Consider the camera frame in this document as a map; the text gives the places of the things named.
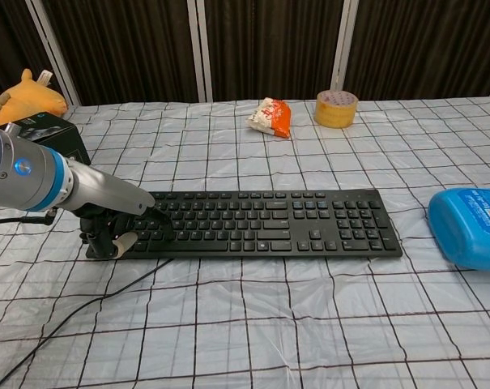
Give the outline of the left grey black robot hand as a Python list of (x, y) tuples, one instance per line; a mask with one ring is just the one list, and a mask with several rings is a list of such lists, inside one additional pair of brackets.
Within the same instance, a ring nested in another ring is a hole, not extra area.
[(66, 161), (71, 190), (58, 207), (80, 219), (82, 239), (97, 259), (119, 259), (135, 245), (138, 234), (130, 230), (137, 216), (154, 220), (164, 237), (174, 238), (173, 223), (156, 206), (146, 190), (78, 161)]

